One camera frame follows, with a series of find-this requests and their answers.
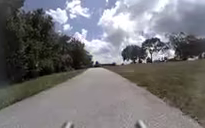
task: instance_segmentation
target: blue sky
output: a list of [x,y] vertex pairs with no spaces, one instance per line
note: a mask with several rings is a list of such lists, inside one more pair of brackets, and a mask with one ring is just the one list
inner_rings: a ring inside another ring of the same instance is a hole
[[56,31],[82,40],[101,63],[121,63],[121,50],[145,38],[180,31],[205,36],[205,0],[26,0],[23,8],[43,8]]

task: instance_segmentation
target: grassy slope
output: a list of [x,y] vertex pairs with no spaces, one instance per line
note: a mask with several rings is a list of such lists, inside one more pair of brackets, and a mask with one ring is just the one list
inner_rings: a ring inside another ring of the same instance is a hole
[[71,71],[66,73],[53,74],[39,77],[21,84],[0,88],[0,109],[5,108],[15,102],[23,100],[45,89],[60,84],[84,70]]
[[107,68],[147,88],[205,127],[205,60]]

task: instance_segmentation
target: road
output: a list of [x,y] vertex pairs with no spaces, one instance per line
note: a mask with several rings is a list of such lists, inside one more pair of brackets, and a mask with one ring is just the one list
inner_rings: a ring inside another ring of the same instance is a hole
[[201,128],[181,111],[106,69],[83,74],[0,111],[0,128]]

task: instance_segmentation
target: tree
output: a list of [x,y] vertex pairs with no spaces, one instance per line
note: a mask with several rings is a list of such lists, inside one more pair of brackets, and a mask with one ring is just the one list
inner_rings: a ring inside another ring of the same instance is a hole
[[155,38],[150,38],[150,39],[145,40],[142,43],[142,48],[145,51],[149,52],[150,59],[153,61],[154,52],[164,51],[164,50],[167,50],[169,47],[167,46],[167,44],[161,42],[159,38],[155,37]]
[[137,59],[144,57],[144,51],[137,45],[129,45],[122,51],[123,61],[132,60],[133,63],[136,63]]
[[179,34],[170,34],[169,41],[175,49],[176,57],[182,60],[195,56],[205,58],[205,38],[198,38],[181,32]]
[[7,20],[5,46],[7,76],[13,82],[92,65],[84,43],[55,33],[42,9],[15,12]]

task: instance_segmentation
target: white cloud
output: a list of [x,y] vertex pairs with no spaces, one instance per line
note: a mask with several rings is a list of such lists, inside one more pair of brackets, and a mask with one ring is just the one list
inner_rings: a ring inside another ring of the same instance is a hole
[[103,40],[114,47],[110,55],[120,57],[121,50],[127,45],[141,45],[146,38],[160,36],[152,27],[153,18],[168,3],[168,0],[117,0],[114,7],[104,10],[98,26],[104,31]]
[[70,18],[74,19],[77,16],[83,16],[85,18],[90,18],[89,9],[82,7],[81,0],[72,0],[66,2],[66,10],[70,13]]
[[109,3],[109,0],[105,0],[105,2],[106,2],[106,5],[108,5],[108,3]]
[[81,33],[76,32],[74,37],[85,44],[86,50],[93,55],[94,61],[99,61],[100,63],[121,63],[121,56],[119,53],[115,53],[114,47],[109,42],[103,39],[87,40],[87,30],[85,29],[82,29]]
[[68,16],[66,10],[62,10],[61,8],[57,8],[56,10],[50,9],[46,11],[46,14],[50,15],[55,22],[59,24],[65,24],[68,21]]
[[186,32],[205,37],[205,0],[174,0],[153,17],[156,32]]
[[70,31],[70,30],[72,30],[72,26],[70,25],[70,24],[65,24],[65,25],[63,25],[63,30],[64,31]]

